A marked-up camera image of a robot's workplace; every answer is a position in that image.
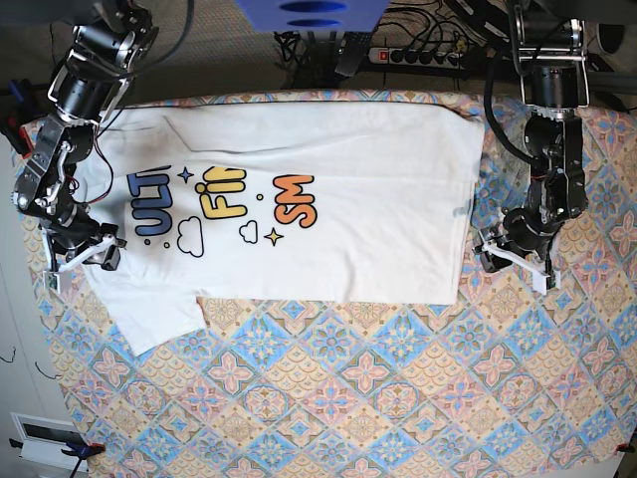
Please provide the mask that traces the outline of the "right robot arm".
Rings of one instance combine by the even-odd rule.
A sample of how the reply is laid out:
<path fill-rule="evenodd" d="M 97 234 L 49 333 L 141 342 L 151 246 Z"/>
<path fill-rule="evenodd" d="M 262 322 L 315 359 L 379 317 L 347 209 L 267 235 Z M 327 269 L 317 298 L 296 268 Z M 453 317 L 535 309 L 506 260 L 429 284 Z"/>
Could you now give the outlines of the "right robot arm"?
<path fill-rule="evenodd" d="M 98 1 L 92 9 L 92 18 L 74 25 L 74 43 L 48 90 L 54 110 L 12 193 L 17 210 L 39 221 L 44 283 L 56 292 L 68 287 L 71 270 L 81 264 L 113 271 L 119 263 L 125 242 L 117 226 L 98 223 L 89 203 L 75 199 L 74 174 L 158 33 L 150 11 L 134 1 Z"/>

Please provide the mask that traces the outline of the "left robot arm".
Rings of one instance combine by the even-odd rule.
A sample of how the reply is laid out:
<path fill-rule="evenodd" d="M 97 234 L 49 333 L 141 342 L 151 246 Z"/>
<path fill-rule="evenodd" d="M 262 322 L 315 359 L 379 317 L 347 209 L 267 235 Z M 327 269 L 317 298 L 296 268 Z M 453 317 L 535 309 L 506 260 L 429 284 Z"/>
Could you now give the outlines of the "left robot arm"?
<path fill-rule="evenodd" d="M 532 1 L 509 1 L 506 7 L 509 41 L 489 67 L 484 110 L 496 139 L 528 166 L 530 185 L 523 206 L 503 209 L 495 225 L 480 230 L 474 252 L 486 272 L 518 265 L 531 274 L 533 289 L 546 294 L 560 285 L 553 266 L 559 231 L 588 206 L 577 114 L 589 103 L 584 23 Z M 495 75 L 503 58 L 512 61 L 531 110 L 523 147 L 509 140 L 494 114 Z"/>

